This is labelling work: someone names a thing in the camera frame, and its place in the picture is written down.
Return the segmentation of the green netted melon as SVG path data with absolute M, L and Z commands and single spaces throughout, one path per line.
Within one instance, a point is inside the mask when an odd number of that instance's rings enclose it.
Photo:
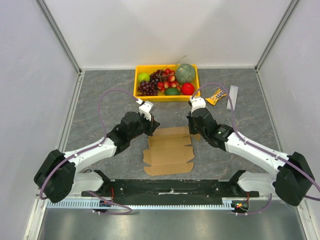
M 191 83 L 196 77 L 196 70 L 191 64 L 183 63 L 177 68 L 175 77 L 180 84 Z

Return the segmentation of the brown cardboard box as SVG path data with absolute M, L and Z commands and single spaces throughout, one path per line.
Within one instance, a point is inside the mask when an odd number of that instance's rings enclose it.
M 189 173 L 194 162 L 192 137 L 200 140 L 199 134 L 190 134 L 187 126 L 158 128 L 148 138 L 149 148 L 143 151 L 144 171 L 149 176 L 164 176 Z

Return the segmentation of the green apple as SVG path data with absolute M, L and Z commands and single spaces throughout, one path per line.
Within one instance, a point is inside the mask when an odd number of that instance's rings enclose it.
M 145 81 L 145 82 L 149 82 L 150 81 L 150 75 L 146 72 L 142 72 L 142 73 L 139 73 L 137 75 L 137 80 L 139 83 Z

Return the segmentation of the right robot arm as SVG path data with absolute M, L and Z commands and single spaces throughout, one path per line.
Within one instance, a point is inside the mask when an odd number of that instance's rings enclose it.
M 236 154 L 266 171 L 242 173 L 229 184 L 233 196 L 265 192 L 276 194 L 291 206 L 298 206 L 306 198 L 315 177 L 302 154 L 287 154 L 256 143 L 231 126 L 217 124 L 205 107 L 190 111 L 187 119 L 190 134 L 199 134 L 211 147 Z

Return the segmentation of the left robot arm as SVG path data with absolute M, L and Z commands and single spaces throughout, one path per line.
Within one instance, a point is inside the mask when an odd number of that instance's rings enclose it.
M 52 150 L 33 179 L 40 189 L 40 199 L 58 203 L 71 193 L 87 190 L 99 197 L 106 196 L 110 185 L 104 177 L 97 172 L 85 176 L 81 170 L 120 154 L 130 146 L 131 140 L 140 135 L 152 136 L 159 126 L 153 115 L 129 111 L 102 139 L 69 152 Z

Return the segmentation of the purple grape bunch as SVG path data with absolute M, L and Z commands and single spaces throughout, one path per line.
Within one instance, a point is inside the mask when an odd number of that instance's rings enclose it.
M 138 97 L 154 97 L 161 94 L 157 87 L 156 71 L 149 74 L 150 81 L 139 82 L 137 80 L 137 96 Z

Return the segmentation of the yellow candy packet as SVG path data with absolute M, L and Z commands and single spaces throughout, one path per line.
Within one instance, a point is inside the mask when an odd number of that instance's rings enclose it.
M 219 88 L 212 96 L 206 98 L 205 100 L 206 100 L 209 104 L 215 106 L 215 105 L 217 104 L 217 102 L 218 102 L 221 98 L 225 97 L 226 95 L 227 95 L 227 93 L 226 93 L 223 89 Z

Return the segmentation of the red strawberry bunch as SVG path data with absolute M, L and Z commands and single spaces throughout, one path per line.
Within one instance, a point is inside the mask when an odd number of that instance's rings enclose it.
M 156 71 L 157 88 L 159 92 L 165 95 L 168 88 L 177 88 L 181 92 L 180 84 L 176 80 L 176 72 L 170 68 L 158 69 Z

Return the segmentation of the green avocado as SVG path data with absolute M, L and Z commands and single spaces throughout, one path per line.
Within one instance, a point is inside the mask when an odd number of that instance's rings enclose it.
M 170 87 L 164 91 L 164 94 L 166 96 L 179 96 L 181 92 L 177 88 Z

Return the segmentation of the red tomato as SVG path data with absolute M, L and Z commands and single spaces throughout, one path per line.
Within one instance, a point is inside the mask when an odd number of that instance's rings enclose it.
M 195 92 L 195 87 L 191 83 L 184 83 L 181 86 L 181 93 L 185 96 L 192 96 Z

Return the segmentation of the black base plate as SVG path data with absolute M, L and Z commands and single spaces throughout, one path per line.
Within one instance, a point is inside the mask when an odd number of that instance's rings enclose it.
M 210 179 L 115 179 L 95 192 L 101 197 L 125 197 L 147 194 L 187 194 L 214 198 L 257 198 L 258 191 L 245 191 L 235 181 Z

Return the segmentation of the aluminium front rail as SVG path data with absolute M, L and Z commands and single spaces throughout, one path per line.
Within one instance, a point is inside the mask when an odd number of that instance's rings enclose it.
M 244 186 L 241 186 L 241 183 L 247 184 L 251 180 L 253 180 L 252 177 L 222 182 L 220 189 L 232 196 L 239 196 L 243 192 L 248 192 Z M 44 194 L 53 203 L 58 203 L 70 194 L 72 187 L 75 185 L 72 179 L 51 179 L 45 185 Z M 276 176 L 276 181 L 267 184 L 267 190 L 265 190 L 265 192 L 271 193 L 271 191 L 274 191 L 284 202 L 292 206 L 297 206 L 302 199 L 306 197 L 311 186 L 312 183 L 302 175 L 294 176 L 290 174 L 286 176 L 279 174 Z

